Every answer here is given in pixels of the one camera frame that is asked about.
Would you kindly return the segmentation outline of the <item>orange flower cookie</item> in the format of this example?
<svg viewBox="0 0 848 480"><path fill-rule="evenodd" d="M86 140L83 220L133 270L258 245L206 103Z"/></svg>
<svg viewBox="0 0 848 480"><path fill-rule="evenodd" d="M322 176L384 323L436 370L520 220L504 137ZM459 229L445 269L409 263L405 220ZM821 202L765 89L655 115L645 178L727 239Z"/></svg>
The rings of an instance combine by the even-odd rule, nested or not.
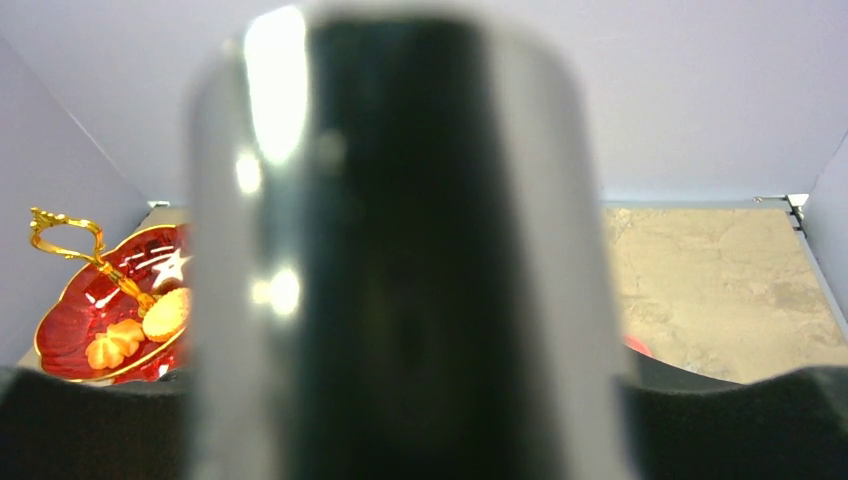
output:
<svg viewBox="0 0 848 480"><path fill-rule="evenodd" d="M93 370L117 368L138 351L145 339L142 325L135 320L111 324L86 347L87 363Z"/></svg>

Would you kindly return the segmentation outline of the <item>white star cookie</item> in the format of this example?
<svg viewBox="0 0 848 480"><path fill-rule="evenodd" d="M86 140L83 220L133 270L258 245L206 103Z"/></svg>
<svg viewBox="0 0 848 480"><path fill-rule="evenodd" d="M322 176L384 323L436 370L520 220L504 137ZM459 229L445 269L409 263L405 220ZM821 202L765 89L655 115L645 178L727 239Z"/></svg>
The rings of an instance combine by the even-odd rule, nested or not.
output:
<svg viewBox="0 0 848 480"><path fill-rule="evenodd" d="M152 284L154 291L160 290L167 285L182 283L185 280L185 267L192 259L192 255L184 254L181 248L177 248L165 260L151 267L155 273Z"/></svg>

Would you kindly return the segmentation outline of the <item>round orange cookie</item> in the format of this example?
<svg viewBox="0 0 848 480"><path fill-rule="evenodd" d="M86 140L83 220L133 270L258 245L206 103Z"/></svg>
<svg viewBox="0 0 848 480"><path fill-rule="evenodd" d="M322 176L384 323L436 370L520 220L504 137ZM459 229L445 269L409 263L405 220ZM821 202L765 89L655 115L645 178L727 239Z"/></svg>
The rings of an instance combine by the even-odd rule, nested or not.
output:
<svg viewBox="0 0 848 480"><path fill-rule="evenodd" d="M147 311L142 331L153 342L166 342L183 330L191 314L192 293L187 287L172 290Z"/></svg>

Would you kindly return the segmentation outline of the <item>metal tongs black tips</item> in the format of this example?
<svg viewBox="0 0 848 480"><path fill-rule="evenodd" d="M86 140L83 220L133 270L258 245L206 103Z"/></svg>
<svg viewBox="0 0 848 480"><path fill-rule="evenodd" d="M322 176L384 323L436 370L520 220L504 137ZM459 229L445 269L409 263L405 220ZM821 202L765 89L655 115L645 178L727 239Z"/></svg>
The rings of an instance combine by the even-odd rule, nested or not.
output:
<svg viewBox="0 0 848 480"><path fill-rule="evenodd" d="M194 100L190 479L636 479L582 96L528 28L287 5Z"/></svg>

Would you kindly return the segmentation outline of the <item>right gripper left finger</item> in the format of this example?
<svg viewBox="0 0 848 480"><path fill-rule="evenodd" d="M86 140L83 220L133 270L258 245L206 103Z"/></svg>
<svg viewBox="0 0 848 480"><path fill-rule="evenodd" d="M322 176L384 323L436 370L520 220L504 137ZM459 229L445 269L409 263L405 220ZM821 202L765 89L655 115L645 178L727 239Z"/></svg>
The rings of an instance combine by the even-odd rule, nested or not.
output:
<svg viewBox="0 0 848 480"><path fill-rule="evenodd" d="M1 370L4 479L180 479L188 379L95 387Z"/></svg>

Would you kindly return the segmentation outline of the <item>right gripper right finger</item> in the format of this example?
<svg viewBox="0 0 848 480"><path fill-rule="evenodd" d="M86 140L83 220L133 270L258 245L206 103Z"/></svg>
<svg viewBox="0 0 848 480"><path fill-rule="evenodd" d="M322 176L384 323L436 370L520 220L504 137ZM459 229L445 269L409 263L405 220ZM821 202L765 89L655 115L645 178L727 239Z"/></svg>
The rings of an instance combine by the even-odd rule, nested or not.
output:
<svg viewBox="0 0 848 480"><path fill-rule="evenodd" d="M628 356L637 371L626 399L641 478L846 478L846 368L737 384Z"/></svg>

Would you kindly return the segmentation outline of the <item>pink serving tray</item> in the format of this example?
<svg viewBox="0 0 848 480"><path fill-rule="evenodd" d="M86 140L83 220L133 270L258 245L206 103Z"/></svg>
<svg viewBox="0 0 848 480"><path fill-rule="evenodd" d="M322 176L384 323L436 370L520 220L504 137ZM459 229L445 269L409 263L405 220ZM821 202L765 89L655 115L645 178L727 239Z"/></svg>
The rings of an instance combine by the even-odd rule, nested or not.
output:
<svg viewBox="0 0 848 480"><path fill-rule="evenodd" d="M642 354L642 355L644 355L648 358L653 357L653 353L650 350L650 348L645 343L643 343L641 340L639 340L638 338L635 338L631 335L625 335L623 337L623 343L624 343L625 346L627 346L628 348L630 348L631 350L633 350L635 352L638 352L638 353L640 353L640 354Z"/></svg>

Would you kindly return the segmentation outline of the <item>red three-tier cake stand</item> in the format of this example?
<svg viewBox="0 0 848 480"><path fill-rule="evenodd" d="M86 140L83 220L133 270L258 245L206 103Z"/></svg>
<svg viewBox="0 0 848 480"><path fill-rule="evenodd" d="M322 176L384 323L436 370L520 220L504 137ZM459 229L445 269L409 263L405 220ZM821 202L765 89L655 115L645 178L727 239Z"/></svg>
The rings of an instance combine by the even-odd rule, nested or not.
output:
<svg viewBox="0 0 848 480"><path fill-rule="evenodd" d="M109 380L118 384L156 381L179 368L182 364L180 337L188 322L166 342L146 338L134 355L114 369L93 370L87 363L85 349L95 335L104 333L109 325L127 319L141 324L159 298L177 288L187 287L183 281L154 291L155 273L151 270L177 248L190 255L186 227L153 226L124 239L115 249L107 250L102 229L93 221L39 208L33 208L32 214L30 242L35 248L85 263L36 329L34 349L41 369L72 382ZM91 253L69 250L43 239L45 230L62 225L89 231L94 237Z"/></svg>

